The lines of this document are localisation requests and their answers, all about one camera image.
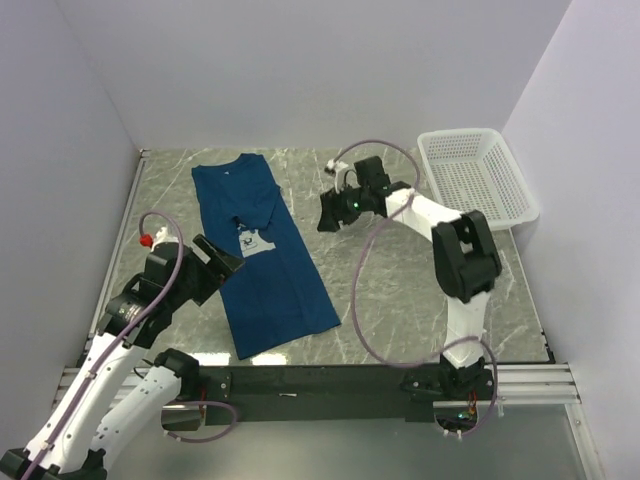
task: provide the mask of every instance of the white wall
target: white wall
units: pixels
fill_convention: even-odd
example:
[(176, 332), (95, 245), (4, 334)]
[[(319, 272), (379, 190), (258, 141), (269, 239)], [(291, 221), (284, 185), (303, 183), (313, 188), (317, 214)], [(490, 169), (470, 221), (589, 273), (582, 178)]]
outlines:
[(519, 232), (611, 479), (640, 475), (640, 7), (574, 0), (504, 129), (540, 220)]
[(81, 352), (137, 157), (53, 0), (0, 0), (0, 455)]
[(142, 147), (501, 129), (569, 0), (58, 0)]

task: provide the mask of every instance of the blue shirt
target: blue shirt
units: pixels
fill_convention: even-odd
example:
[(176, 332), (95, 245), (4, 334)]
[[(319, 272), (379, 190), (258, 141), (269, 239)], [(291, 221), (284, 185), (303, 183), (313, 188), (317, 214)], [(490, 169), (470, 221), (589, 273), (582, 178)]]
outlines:
[(204, 233), (245, 265), (220, 289), (238, 358), (340, 324), (262, 155), (192, 170)]

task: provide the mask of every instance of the robotic arm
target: robotic arm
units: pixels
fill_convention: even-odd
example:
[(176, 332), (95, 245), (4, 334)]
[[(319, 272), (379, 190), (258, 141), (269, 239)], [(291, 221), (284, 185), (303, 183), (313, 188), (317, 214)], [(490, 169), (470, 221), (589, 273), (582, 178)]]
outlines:
[[(169, 349), (158, 355), (138, 387), (107, 413), (125, 378), (145, 357), (157, 336), (171, 325), (173, 313), (189, 300), (202, 305), (244, 264), (244, 260), (228, 255), (202, 235), (196, 236), (194, 243), (209, 261), (205, 264), (193, 250), (184, 247), (178, 276), (167, 295), (119, 342), (94, 374), (92, 367), (97, 359), (158, 296), (175, 268), (177, 239), (168, 236), (166, 229), (159, 232), (144, 272), (135, 275), (107, 305), (87, 358), (64, 398), (25, 449), (5, 453), (0, 460), (2, 473), (14, 479), (28, 473), (30, 480), (104, 480), (118, 454), (152, 417), (160, 415), (162, 407), (175, 400), (200, 398), (203, 385), (198, 361)], [(92, 378), (89, 388), (77, 406), (70, 409), (86, 378)], [(61, 421), (64, 428), (48, 443), (52, 429)]]
[[(402, 223), (433, 243), (436, 278), (448, 302), (446, 344), (463, 337), (482, 337), (484, 315), (502, 265), (484, 215), (461, 213), (415, 192), (404, 182), (391, 183), (380, 157), (354, 164), (329, 162), (325, 171), (335, 176), (335, 187), (321, 195), (318, 231), (336, 232), (371, 211)], [(355, 172), (358, 187), (346, 184)], [(414, 195), (411, 205), (393, 216)], [(448, 367), (463, 373), (483, 357), (477, 343), (457, 345), (444, 353)]]

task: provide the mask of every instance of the marble floor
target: marble floor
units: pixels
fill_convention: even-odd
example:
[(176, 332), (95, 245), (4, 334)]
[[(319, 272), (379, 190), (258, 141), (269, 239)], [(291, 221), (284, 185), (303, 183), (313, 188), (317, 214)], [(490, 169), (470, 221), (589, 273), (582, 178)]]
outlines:
[[(318, 233), (319, 194), (332, 179), (323, 171), (337, 149), (204, 149), (151, 150), (144, 165), (129, 212), (120, 258), (110, 278), (106, 298), (119, 292), (131, 276), (141, 271), (148, 252), (138, 244), (137, 220), (151, 208), (172, 215), (185, 239), (202, 233), (191, 169), (235, 160), (242, 152), (264, 155), (282, 196), (326, 285), (342, 326), (319, 335), (282, 345), (253, 359), (239, 361), (218, 293), (198, 308), (188, 303), (161, 334), (150, 358), (168, 347), (196, 356), (202, 364), (356, 364), (374, 363), (360, 345), (349, 315), (349, 288), (365, 237), (379, 217), (364, 214), (338, 233)], [(412, 153), (420, 162), (417, 149)], [(371, 155), (384, 159), (392, 181), (413, 183), (411, 164), (384, 147), (361, 147), (346, 159)], [(430, 196), (423, 177), (421, 191)], [(161, 221), (149, 219), (155, 232)], [(546, 362), (545, 338), (525, 280), (510, 231), (495, 232), (503, 263), (488, 307), (486, 339), (501, 362)], [(394, 361), (416, 361), (443, 345), (446, 300), (434, 274), (431, 244), (412, 230), (393, 224), (375, 241), (358, 287), (358, 312), (371, 345)]]

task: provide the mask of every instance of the white plastic basket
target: white plastic basket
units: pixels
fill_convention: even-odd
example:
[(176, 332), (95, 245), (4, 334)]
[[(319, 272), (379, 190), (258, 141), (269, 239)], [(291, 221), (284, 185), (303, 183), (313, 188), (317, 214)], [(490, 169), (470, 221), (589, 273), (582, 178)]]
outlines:
[(434, 200), (480, 210), (492, 230), (538, 217), (538, 206), (502, 135), (490, 128), (423, 133), (418, 146)]

